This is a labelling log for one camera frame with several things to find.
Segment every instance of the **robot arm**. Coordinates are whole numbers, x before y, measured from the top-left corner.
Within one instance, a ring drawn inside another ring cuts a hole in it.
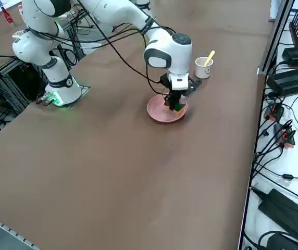
[[[101,22],[112,26],[126,22],[133,24],[139,30],[146,30],[145,34],[149,37],[144,52],[146,63],[153,68],[168,70],[172,90],[188,89],[192,42],[187,35],[180,33],[171,35],[165,29],[159,28],[151,16],[129,0],[81,0],[81,3]]]
[[[149,6],[146,4],[149,2],[137,0],[137,4],[143,8]],[[168,70],[168,84],[164,85],[170,91],[178,92],[179,98],[181,91],[188,89],[192,42],[187,35],[171,35],[160,28],[145,9],[139,9],[129,0],[81,0],[80,3],[100,22],[112,26],[131,23],[142,30],[142,34],[149,37],[144,51],[146,63],[153,68]],[[70,0],[22,0],[22,6],[23,18],[30,31],[13,43],[15,54],[23,61],[42,67],[51,83],[46,87],[46,92],[53,93],[61,100],[57,106],[76,101],[81,95],[80,88],[74,84],[64,62],[49,55],[49,51],[59,43],[40,35],[48,33],[63,37],[61,27],[53,18],[71,9]]]

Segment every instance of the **paper cup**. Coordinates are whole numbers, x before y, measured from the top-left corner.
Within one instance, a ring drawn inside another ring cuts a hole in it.
[[[199,57],[197,60],[195,60],[195,75],[200,79],[209,78],[212,74],[212,65],[214,61],[211,59],[209,61],[209,64],[207,66],[204,66],[207,58],[208,57],[204,56]]]

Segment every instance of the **pink plate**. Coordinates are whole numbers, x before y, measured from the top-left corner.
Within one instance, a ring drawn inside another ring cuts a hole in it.
[[[186,101],[181,101],[180,103],[186,105],[181,112],[171,111],[168,106],[164,105],[164,97],[155,95],[147,104],[147,112],[156,121],[163,123],[174,122],[182,118],[188,108]]]

